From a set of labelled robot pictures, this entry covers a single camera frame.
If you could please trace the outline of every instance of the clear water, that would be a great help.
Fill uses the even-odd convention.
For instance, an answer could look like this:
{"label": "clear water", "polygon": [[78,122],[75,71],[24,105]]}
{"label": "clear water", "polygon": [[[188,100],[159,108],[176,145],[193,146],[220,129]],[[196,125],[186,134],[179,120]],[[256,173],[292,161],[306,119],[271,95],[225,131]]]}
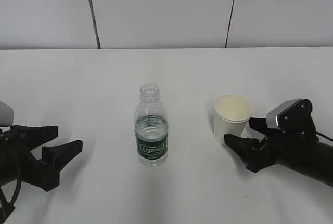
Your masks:
{"label": "clear water", "polygon": [[[135,122],[137,136],[146,142],[161,141],[168,134],[168,122],[162,115],[140,116]],[[147,166],[158,166],[168,157],[168,152],[156,160],[148,160],[138,154],[139,160]]]}

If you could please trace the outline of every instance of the white wall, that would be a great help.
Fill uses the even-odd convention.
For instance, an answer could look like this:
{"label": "white wall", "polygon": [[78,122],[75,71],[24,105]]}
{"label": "white wall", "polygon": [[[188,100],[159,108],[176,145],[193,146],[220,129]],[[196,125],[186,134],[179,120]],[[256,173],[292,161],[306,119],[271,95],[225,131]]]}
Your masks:
{"label": "white wall", "polygon": [[[233,0],[92,0],[102,48],[224,47]],[[88,0],[0,0],[0,49],[97,48]],[[332,46],[333,0],[235,0],[228,47]]]}
{"label": "white wall", "polygon": [[97,48],[88,0],[0,0],[0,49]]}
{"label": "white wall", "polygon": [[333,0],[235,0],[228,47],[332,45]]}
{"label": "white wall", "polygon": [[224,47],[232,0],[92,0],[102,48]]}

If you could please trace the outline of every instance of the cup rim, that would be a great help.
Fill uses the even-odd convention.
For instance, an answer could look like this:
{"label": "cup rim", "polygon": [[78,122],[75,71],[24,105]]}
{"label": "cup rim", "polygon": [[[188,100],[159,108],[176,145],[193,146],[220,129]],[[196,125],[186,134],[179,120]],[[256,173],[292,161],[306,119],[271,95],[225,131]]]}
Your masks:
{"label": "cup rim", "polygon": [[[239,120],[230,120],[230,119],[227,119],[226,117],[220,115],[216,109],[216,101],[221,97],[221,96],[226,96],[226,95],[236,95],[238,97],[242,97],[244,98],[251,106],[251,114],[248,116],[248,117],[245,117],[245,118],[242,118],[242,119],[239,119]],[[215,98],[214,100],[214,110],[215,110],[215,113],[220,117],[222,118],[223,120],[229,122],[229,123],[243,123],[243,122],[246,122],[247,120],[249,120],[251,117],[252,117],[252,114],[253,114],[253,106],[251,104],[251,102],[244,96],[240,95],[240,94],[237,94],[237,93],[223,93],[223,94],[220,94],[219,96],[217,96],[217,98]]]}

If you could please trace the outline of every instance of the white table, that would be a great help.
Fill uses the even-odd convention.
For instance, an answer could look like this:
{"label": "white table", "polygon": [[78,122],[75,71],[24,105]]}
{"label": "white table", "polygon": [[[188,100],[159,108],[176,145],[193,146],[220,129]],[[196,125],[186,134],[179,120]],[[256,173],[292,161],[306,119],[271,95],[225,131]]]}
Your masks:
{"label": "white table", "polygon": [[[59,187],[22,185],[7,223],[333,223],[333,188],[280,165],[249,172],[211,128],[214,98],[233,92],[255,117],[309,98],[317,130],[332,137],[332,56],[333,48],[0,51],[0,100],[15,124],[59,125],[50,145],[84,141]],[[160,86],[169,114],[169,157],[156,168],[138,161],[133,133],[145,82]],[[7,197],[14,187],[3,187]]]}

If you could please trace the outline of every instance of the black cable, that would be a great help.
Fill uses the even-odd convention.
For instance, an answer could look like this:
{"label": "black cable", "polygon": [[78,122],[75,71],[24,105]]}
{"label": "black cable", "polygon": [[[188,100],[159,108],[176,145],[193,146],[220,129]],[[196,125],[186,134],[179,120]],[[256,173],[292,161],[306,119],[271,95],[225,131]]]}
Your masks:
{"label": "black cable", "polygon": [[22,185],[21,167],[20,167],[20,163],[18,161],[17,156],[15,155],[15,153],[13,152],[11,147],[9,147],[7,145],[6,141],[3,138],[0,138],[0,142],[5,147],[8,154],[10,155],[10,158],[12,159],[15,169],[16,169],[16,187],[15,187],[14,194],[9,202],[11,205],[14,205],[15,201],[17,200],[17,197],[19,196],[19,193],[21,190],[21,185]]}
{"label": "black cable", "polygon": [[332,138],[330,138],[330,137],[328,137],[328,136],[326,136],[326,135],[324,135],[324,134],[322,134],[322,133],[320,133],[320,132],[317,132],[317,131],[316,131],[316,134],[319,135],[319,136],[321,136],[321,137],[323,137],[323,138],[325,138],[325,139],[327,139],[327,140],[329,140],[329,141],[331,141],[331,142],[333,142],[333,139],[332,139]]}

